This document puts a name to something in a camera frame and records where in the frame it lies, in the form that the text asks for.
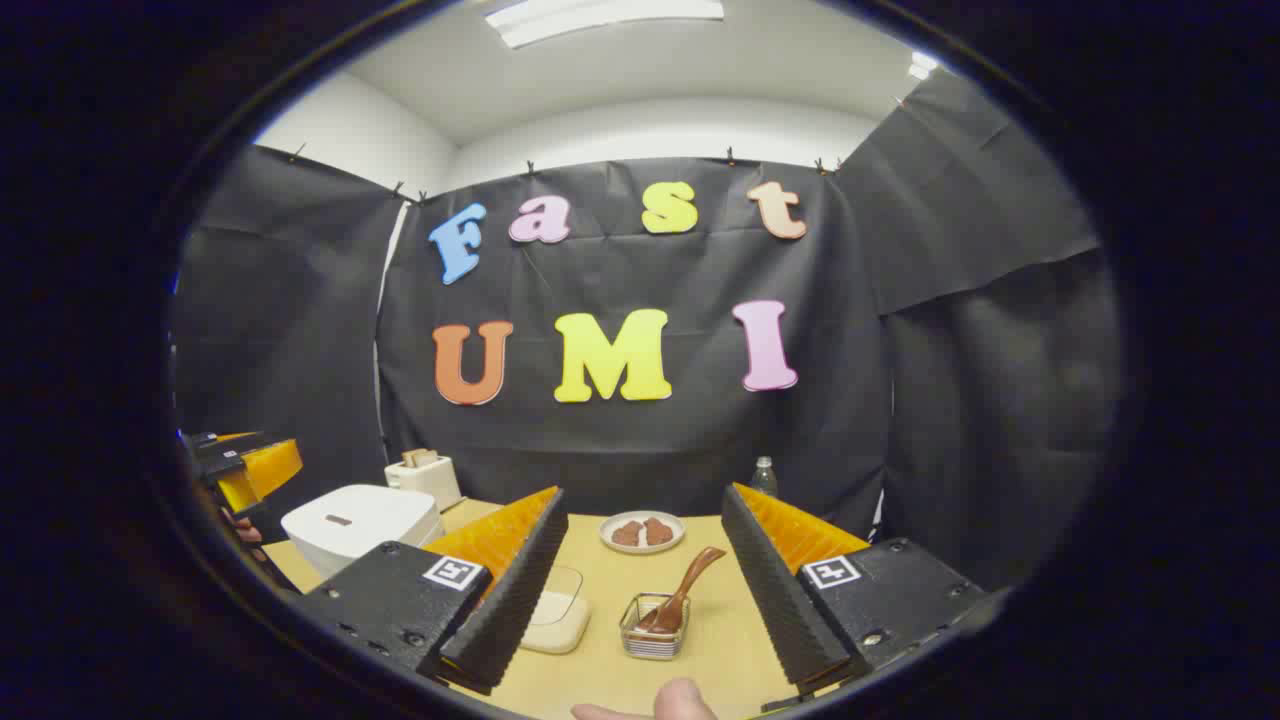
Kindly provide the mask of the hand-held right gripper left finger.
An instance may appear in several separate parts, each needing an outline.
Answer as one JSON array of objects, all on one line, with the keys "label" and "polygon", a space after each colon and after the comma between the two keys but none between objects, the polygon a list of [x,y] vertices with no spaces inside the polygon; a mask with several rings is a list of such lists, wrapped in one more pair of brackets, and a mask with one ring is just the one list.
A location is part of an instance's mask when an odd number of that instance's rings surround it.
[{"label": "hand-held right gripper left finger", "polygon": [[568,529],[548,487],[422,547],[376,543],[300,609],[370,657],[489,694],[535,614]]}]

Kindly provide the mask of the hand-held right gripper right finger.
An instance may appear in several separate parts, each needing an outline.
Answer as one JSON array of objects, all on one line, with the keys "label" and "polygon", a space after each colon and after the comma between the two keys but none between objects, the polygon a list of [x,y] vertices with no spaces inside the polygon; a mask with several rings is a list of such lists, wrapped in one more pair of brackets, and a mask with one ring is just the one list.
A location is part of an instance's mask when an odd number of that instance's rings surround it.
[{"label": "hand-held right gripper right finger", "polygon": [[780,666],[801,694],[922,652],[988,597],[913,539],[872,544],[744,484],[726,489],[722,525]]}]

